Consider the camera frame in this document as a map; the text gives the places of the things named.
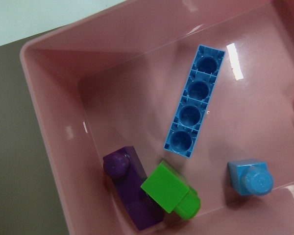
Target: light blue block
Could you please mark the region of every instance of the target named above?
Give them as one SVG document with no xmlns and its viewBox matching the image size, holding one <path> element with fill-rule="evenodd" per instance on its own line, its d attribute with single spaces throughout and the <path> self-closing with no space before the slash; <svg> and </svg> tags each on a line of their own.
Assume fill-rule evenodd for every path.
<svg viewBox="0 0 294 235">
<path fill-rule="evenodd" d="M 194 149 L 225 52 L 200 45 L 164 149 L 189 158 Z"/>
<path fill-rule="evenodd" d="M 232 187 L 242 196 L 263 196 L 271 192 L 273 177 L 267 163 L 256 159 L 228 162 Z"/>
</svg>

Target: square compartment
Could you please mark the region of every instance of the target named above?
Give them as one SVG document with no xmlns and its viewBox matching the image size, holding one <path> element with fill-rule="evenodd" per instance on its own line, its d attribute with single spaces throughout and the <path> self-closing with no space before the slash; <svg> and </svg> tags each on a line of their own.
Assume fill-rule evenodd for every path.
<svg viewBox="0 0 294 235">
<path fill-rule="evenodd" d="M 226 55 L 186 159 L 163 144 L 199 44 Z M 70 234 L 294 234 L 294 0 L 127 1 L 28 42 L 21 60 Z M 195 218 L 136 230 L 102 170 L 126 145 L 147 175 L 164 158 L 188 179 Z M 268 163 L 272 193 L 231 188 L 227 162 L 248 158 Z"/>
</svg>

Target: building block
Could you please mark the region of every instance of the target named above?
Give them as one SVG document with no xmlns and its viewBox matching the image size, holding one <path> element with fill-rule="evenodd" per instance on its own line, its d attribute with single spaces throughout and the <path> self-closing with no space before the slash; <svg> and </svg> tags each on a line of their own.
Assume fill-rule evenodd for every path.
<svg viewBox="0 0 294 235">
<path fill-rule="evenodd" d="M 141 188 L 166 212 L 175 211 L 183 219 L 193 218 L 200 209 L 197 192 L 166 161 L 162 161 Z"/>
<path fill-rule="evenodd" d="M 224 54 L 211 47 L 198 47 L 164 144 L 165 150 L 191 157 Z"/>
<path fill-rule="evenodd" d="M 228 162 L 232 187 L 242 196 L 263 196 L 271 192 L 273 177 L 267 163 L 256 159 Z"/>
<path fill-rule="evenodd" d="M 162 208 L 141 189 L 147 176 L 133 146 L 103 157 L 103 169 L 138 230 L 163 221 Z"/>
</svg>

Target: green block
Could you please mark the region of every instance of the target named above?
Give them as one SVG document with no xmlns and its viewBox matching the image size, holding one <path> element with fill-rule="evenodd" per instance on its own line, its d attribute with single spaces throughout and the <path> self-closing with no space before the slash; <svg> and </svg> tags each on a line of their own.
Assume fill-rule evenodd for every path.
<svg viewBox="0 0 294 235">
<path fill-rule="evenodd" d="M 166 161 L 157 166 L 141 188 L 166 212 L 175 211 L 183 219 L 190 219 L 199 211 L 197 192 Z"/>
</svg>

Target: white surface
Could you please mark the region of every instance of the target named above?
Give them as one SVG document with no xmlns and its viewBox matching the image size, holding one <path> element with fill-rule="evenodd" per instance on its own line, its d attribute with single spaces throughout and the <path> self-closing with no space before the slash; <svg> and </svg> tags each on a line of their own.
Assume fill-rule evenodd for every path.
<svg viewBox="0 0 294 235">
<path fill-rule="evenodd" d="M 0 46 L 57 28 L 124 0 L 0 0 Z"/>
</svg>

